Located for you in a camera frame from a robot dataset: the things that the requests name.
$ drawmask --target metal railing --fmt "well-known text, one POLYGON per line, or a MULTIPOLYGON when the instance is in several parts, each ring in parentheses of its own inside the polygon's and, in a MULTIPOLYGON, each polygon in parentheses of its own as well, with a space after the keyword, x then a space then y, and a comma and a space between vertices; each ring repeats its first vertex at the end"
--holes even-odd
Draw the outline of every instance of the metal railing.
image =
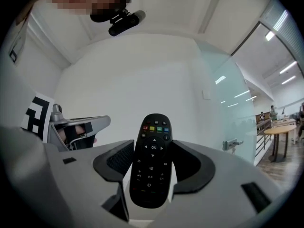
POLYGON ((263 121, 262 123, 259 123, 258 125, 256 125, 256 129, 259 129, 259 132, 258 132, 258 130, 257 130, 257 136, 259 136, 261 133, 263 133, 263 136, 259 139, 259 140, 257 140, 257 142, 256 143, 258 143, 258 142, 260 142, 262 139, 264 139, 261 143, 260 143, 260 145, 256 148, 256 151, 262 146, 262 145, 264 145, 260 150, 259 150, 259 152, 256 154, 256 157, 257 157, 257 155, 258 154, 260 154, 260 152, 263 150, 263 149, 265 149, 265 145, 268 143, 268 141, 269 140, 271 140, 271 136, 270 135, 265 135, 264 134, 264 131, 266 130, 266 129, 268 129, 268 128, 271 128, 271 119, 267 119, 267 120, 265 120, 265 121, 263 121))

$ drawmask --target ok button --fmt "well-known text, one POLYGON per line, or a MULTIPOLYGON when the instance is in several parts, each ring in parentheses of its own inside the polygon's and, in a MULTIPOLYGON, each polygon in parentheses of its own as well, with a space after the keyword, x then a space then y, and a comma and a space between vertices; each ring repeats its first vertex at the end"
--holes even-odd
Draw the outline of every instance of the ok button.
POLYGON ((151 147, 150 147, 151 150, 155 151, 155 150, 157 150, 157 148, 158 148, 158 146, 156 144, 154 144, 154 143, 151 144, 151 147))

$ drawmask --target black remote control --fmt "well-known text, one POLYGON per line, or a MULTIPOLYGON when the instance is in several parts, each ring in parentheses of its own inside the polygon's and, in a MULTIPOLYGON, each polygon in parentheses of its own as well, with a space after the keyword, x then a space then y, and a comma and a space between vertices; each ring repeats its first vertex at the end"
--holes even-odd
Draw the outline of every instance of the black remote control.
POLYGON ((143 208, 154 209, 168 197, 171 179, 172 128, 162 114, 145 117, 139 130, 130 180, 130 197, 143 208))

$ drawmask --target ceiling light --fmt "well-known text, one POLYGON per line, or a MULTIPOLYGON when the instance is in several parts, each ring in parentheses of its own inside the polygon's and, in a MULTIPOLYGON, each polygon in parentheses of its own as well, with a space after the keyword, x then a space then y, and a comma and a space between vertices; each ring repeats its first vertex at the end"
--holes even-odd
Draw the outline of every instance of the ceiling light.
POLYGON ((280 74, 284 73, 285 71, 287 71, 288 69, 290 69, 291 67, 293 67, 293 66, 296 65, 296 64, 297 64, 297 62, 294 61, 292 64, 290 64, 289 66, 287 66, 286 68, 284 68, 284 69, 280 72, 280 74))
POLYGON ((217 81, 215 81, 215 84, 218 84, 220 81, 224 80, 225 78, 226 78, 225 76, 220 77, 217 81))
POLYGON ((246 100, 246 101, 250 101, 251 99, 253 100, 254 98, 256 98, 256 96, 251 97, 250 99, 246 100))
POLYGON ((267 33, 266 39, 267 39, 268 41, 270 41, 271 38, 272 38, 273 36, 275 36, 275 34, 274 34, 272 31, 270 31, 270 32, 267 33))
POLYGON ((282 84, 286 84, 287 82, 289 82, 290 80, 293 80, 295 78, 295 76, 292 76, 291 78, 289 78, 288 80, 284 81, 282 84))
POLYGON ((234 106, 234 105, 238 105, 238 103, 236 103, 236 104, 232 104, 232 105, 229 105, 229 106, 227 106, 227 107, 231 107, 231 106, 234 106))
POLYGON ((287 16, 288 16, 288 13, 287 13, 286 10, 284 10, 284 12, 282 13, 281 17, 279 18, 279 20, 276 22, 276 24, 274 26, 274 29, 276 31, 278 31, 281 28, 281 26, 283 25, 283 23, 286 20, 287 16))
POLYGON ((239 96, 241 96, 241 95, 243 95, 243 94, 246 94, 246 93, 248 93, 248 92, 249 92, 249 90, 247 90, 247 91, 245 91, 245 92, 243 92, 243 93, 241 93, 241 94, 235 96, 234 98, 237 98, 237 97, 239 97, 239 96))

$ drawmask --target metal door lock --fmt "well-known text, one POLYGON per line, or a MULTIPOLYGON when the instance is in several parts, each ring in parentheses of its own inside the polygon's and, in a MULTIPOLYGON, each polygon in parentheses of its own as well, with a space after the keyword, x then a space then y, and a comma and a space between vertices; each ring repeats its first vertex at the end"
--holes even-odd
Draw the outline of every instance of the metal door lock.
POLYGON ((241 145, 244 141, 237 142, 237 138, 231 139, 229 141, 223 141, 223 150, 227 151, 234 148, 236 145, 241 145))

